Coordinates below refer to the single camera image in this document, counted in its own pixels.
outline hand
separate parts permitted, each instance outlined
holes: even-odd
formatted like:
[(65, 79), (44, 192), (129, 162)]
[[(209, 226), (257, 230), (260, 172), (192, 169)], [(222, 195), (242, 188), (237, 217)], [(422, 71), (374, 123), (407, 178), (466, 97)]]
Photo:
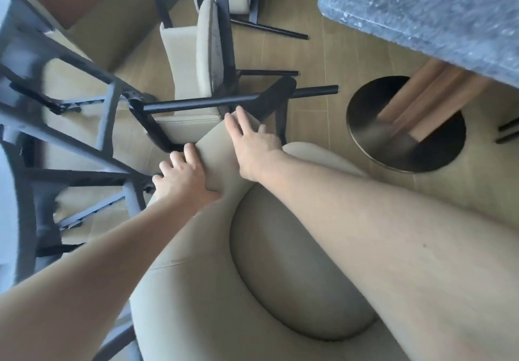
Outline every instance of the hand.
[(171, 164), (161, 161), (159, 168), (162, 175), (154, 175), (157, 201), (182, 204), (198, 212), (207, 205), (217, 201), (220, 195), (205, 188), (205, 173), (198, 159), (195, 146), (186, 144), (184, 153), (171, 152)]
[(268, 162), (272, 158), (285, 155), (281, 149), (281, 141), (273, 134), (266, 134), (265, 125), (261, 125), (255, 133), (242, 107), (236, 108), (236, 116), (239, 126), (233, 115), (225, 114), (225, 127), (236, 151), (240, 175), (259, 182), (261, 172), (266, 169)]

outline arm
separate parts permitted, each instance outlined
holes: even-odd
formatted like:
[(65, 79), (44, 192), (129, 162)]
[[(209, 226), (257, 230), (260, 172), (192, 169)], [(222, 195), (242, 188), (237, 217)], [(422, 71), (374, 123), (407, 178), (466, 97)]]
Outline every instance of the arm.
[(218, 199), (192, 144), (160, 163), (157, 200), (0, 297), (2, 359), (91, 361), (153, 260), (191, 217)]
[(285, 154), (227, 116), (240, 173), (276, 195), (413, 360), (517, 359), (519, 234), (420, 194)]

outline wooden table leg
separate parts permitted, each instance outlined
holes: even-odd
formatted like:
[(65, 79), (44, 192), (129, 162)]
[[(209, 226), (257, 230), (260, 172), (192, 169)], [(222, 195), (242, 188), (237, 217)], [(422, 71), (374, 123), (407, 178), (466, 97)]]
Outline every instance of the wooden table leg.
[(393, 122), (393, 133), (409, 132), (468, 75), (468, 71), (448, 65)]
[(448, 63), (431, 58), (419, 69), (377, 115), (379, 121), (392, 124), (415, 99), (447, 68)]
[(417, 142), (423, 141), (447, 119), (476, 98), (492, 81), (491, 78), (468, 73), (470, 75), (448, 97), (411, 129), (409, 135)]

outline table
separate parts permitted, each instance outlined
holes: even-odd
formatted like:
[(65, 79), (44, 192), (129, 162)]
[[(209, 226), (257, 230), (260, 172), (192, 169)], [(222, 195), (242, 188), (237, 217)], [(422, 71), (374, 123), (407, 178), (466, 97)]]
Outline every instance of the table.
[(408, 82), (388, 76), (366, 84), (348, 106), (354, 141), (383, 165), (418, 173), (449, 164), (464, 146), (461, 108), (492, 80), (519, 87), (519, 0), (318, 5), (334, 21), (433, 58)]

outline floor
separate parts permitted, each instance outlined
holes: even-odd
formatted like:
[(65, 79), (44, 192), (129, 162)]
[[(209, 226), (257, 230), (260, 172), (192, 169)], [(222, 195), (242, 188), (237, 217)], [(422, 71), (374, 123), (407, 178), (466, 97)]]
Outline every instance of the floor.
[[(450, 203), (479, 211), (519, 227), (519, 140), (496, 145), (497, 126), (519, 116), (519, 90), (494, 83), (463, 110), (467, 142), (449, 166), (429, 174), (403, 174), (381, 167), (367, 158), (350, 138), (345, 116), (348, 101), (365, 83), (387, 75), (411, 76), (426, 60), (423, 54), (349, 29), (322, 17), (317, 0), (263, 0), (260, 23), (304, 32), (308, 41), (233, 27), (238, 68), (297, 69), (298, 87), (339, 84), (338, 95), (290, 101), (288, 140), (308, 141), (329, 148), (366, 170), (372, 177), (416, 190)], [(177, 26), (196, 24), (191, 1), (172, 10)], [(56, 98), (84, 97), (103, 92), (103, 84), (79, 75), (63, 64), (51, 64), (47, 93)], [(158, 27), (126, 58), (116, 74), (159, 100), (171, 100), (174, 85)], [(260, 91), (272, 83), (269, 77), (245, 77), (244, 91)], [(53, 127), (88, 143), (94, 143), (99, 107), (81, 114), (57, 117), (47, 114)], [(117, 112), (115, 157), (137, 170), (152, 174), (167, 155), (154, 147), (123, 103)], [(58, 148), (46, 149), (51, 168), (94, 169), (93, 164)], [(56, 219), (67, 216), (114, 192), (114, 188), (80, 188), (60, 195)], [(99, 236), (126, 220), (123, 203), (90, 217), (65, 234), (75, 243)]]

